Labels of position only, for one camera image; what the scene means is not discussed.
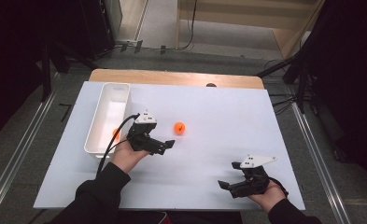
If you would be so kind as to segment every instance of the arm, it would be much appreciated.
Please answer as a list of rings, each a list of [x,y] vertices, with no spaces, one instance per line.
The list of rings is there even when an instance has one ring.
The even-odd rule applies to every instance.
[[[144,150],[133,151],[128,142],[119,144],[112,162],[94,180],[87,180],[78,187],[76,199],[51,224],[115,223],[120,192],[131,180],[127,173],[147,155]]]
[[[264,194],[251,195],[249,198],[261,206],[273,224],[321,224],[317,217],[307,217],[291,204],[282,189],[273,181],[270,181]]]

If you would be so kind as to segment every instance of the white container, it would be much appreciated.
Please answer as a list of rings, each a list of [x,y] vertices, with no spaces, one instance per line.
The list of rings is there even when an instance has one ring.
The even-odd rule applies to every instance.
[[[102,87],[98,106],[93,115],[92,125],[84,146],[85,151],[98,161],[101,160],[113,137],[113,131],[118,129],[129,116],[131,116],[130,85],[106,83]],[[128,123],[126,123],[120,131],[120,138],[127,134],[128,130]],[[120,138],[117,138],[112,146],[118,143]],[[107,159],[112,153],[114,149],[109,152]]]

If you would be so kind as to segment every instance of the white tabletop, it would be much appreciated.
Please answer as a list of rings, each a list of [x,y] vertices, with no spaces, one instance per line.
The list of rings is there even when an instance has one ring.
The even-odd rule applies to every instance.
[[[84,151],[103,82],[85,82],[66,125],[34,208],[63,208],[77,187],[94,179],[97,161]],[[132,114],[146,109],[158,124],[150,135],[175,139],[163,156],[147,156],[129,173],[120,208],[177,210],[248,210],[259,207],[248,198],[233,199],[218,180],[244,180],[232,161],[246,154],[275,156],[264,165],[269,176],[289,191],[290,201],[304,210],[303,198],[265,90],[131,84]],[[173,126],[183,121],[186,131]]]

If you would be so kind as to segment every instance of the wire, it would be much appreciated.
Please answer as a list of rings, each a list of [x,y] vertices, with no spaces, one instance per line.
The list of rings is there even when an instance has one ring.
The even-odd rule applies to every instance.
[[[185,47],[179,48],[179,49],[175,49],[175,48],[168,48],[168,49],[161,49],[161,48],[159,48],[159,49],[155,49],[155,48],[141,47],[141,49],[154,49],[154,50],[161,50],[161,51],[165,51],[165,50],[178,50],[178,51],[181,51],[181,50],[185,50],[189,45],[191,45],[192,44],[192,39],[194,38],[194,21],[195,21],[195,13],[197,11],[197,2],[198,2],[198,0],[195,0],[194,10],[192,12],[191,27],[189,26],[189,20],[187,20],[188,27],[189,27],[189,32],[191,34],[191,37],[190,37],[189,43]],[[116,49],[122,49],[122,47],[123,47],[122,44],[117,44],[116,47],[113,48],[111,51],[114,51]],[[136,46],[126,46],[126,48],[136,48]],[[105,52],[101,57],[104,57],[105,54],[108,54],[111,51]]]
[[[280,115],[282,114],[285,110],[287,110],[291,105],[293,104],[293,102],[289,102],[287,105],[285,105],[284,107],[278,109],[275,114],[276,115]]]
[[[113,148],[115,148],[116,146],[118,146],[119,144],[128,141],[128,139],[122,140],[120,142],[118,142],[116,145],[114,145],[113,147],[110,148],[110,151],[113,150]]]
[[[293,96],[293,94],[268,94],[268,96]]]
[[[282,183],[281,183],[281,182],[279,182],[277,179],[272,178],[272,177],[270,177],[270,176],[268,176],[268,179],[270,179],[270,180],[272,180],[274,183],[276,183],[276,184],[277,184],[277,185],[282,189],[283,193],[285,194],[285,197],[287,197],[287,198],[288,198],[289,193],[288,193],[288,191],[283,187],[283,185],[282,185]]]
[[[189,2],[186,2],[186,13],[187,13],[187,28],[189,28],[189,32],[191,34],[191,28],[190,28],[190,20],[189,20]]]
[[[113,145],[114,139],[116,139],[117,134],[119,134],[119,132],[121,131],[121,128],[124,126],[124,124],[126,122],[128,122],[128,120],[130,119],[137,119],[139,117],[139,114],[137,115],[131,115],[130,117],[128,117],[127,119],[125,119],[122,124],[119,126],[119,128],[117,129],[117,131],[114,133],[112,139],[110,140],[110,143],[105,151],[104,157],[101,159],[101,162],[99,162],[99,166],[98,166],[98,171],[96,172],[96,176],[98,176],[99,174],[101,174],[102,168],[104,167],[105,164],[105,160],[106,160],[106,156],[107,154],[114,148],[116,147],[118,144],[116,144],[115,146],[111,146]]]
[[[195,21],[195,12],[197,11],[197,0],[195,0],[195,3],[194,3],[194,10],[192,11],[192,19],[191,19],[191,38],[190,38],[190,41],[189,43],[183,47],[183,48],[180,48],[180,49],[177,49],[177,50],[184,50],[186,49],[192,42],[192,38],[194,37],[194,21]]]
[[[276,105],[282,105],[282,104],[284,104],[284,103],[286,103],[286,102],[292,102],[292,101],[294,101],[294,100],[295,100],[295,98],[294,98],[294,97],[290,97],[288,100],[284,100],[284,101],[280,101],[280,102],[273,103],[273,107],[275,107]]]
[[[288,66],[288,65],[289,65],[288,63],[286,63],[286,61],[285,61],[285,60],[273,59],[273,60],[268,61],[268,62],[264,65],[264,69],[263,69],[263,71],[265,71],[265,70],[266,70],[266,68],[267,68],[267,64],[268,64],[268,63],[275,62],[275,61],[280,61],[280,62],[284,63],[286,66]]]
[[[40,217],[44,212],[46,212],[47,209],[41,209],[40,212],[38,212],[29,222],[28,224],[32,224],[35,222],[35,220]]]

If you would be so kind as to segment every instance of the tripod leg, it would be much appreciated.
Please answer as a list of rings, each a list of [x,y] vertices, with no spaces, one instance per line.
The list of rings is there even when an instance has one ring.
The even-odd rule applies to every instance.
[[[49,46],[46,44],[42,50],[42,75],[43,75],[43,96],[41,102],[45,102],[51,92],[51,75],[49,70]]]
[[[52,42],[49,43],[49,57],[51,61],[54,63],[55,68],[58,72],[68,73],[70,64],[65,59],[64,55],[55,47]]]
[[[55,46],[63,51],[65,54],[70,55],[71,57],[77,59],[79,62],[85,64],[87,67],[91,68],[91,70],[97,69],[98,66],[94,63],[91,63],[86,58],[84,58],[82,55],[78,54],[77,52],[73,51],[72,49],[68,48],[67,46],[55,42]]]
[[[307,76],[308,76],[308,65],[305,63],[302,66],[302,69],[300,71],[300,83],[299,83],[299,90],[297,92],[297,106],[299,107],[302,114],[304,114],[304,96],[305,96],[305,87],[307,82]]]
[[[296,58],[296,56],[291,56],[290,58],[288,58],[287,60],[281,62],[281,63],[277,63],[276,65],[272,66],[272,67],[269,67],[268,69],[262,71],[262,72],[259,72],[258,74],[256,74],[255,76],[256,77],[260,77],[260,78],[263,78],[263,77],[266,77],[270,74],[272,74],[273,72],[276,72],[277,70],[279,69],[282,69],[288,65],[290,65],[291,63],[294,62],[294,59]]]

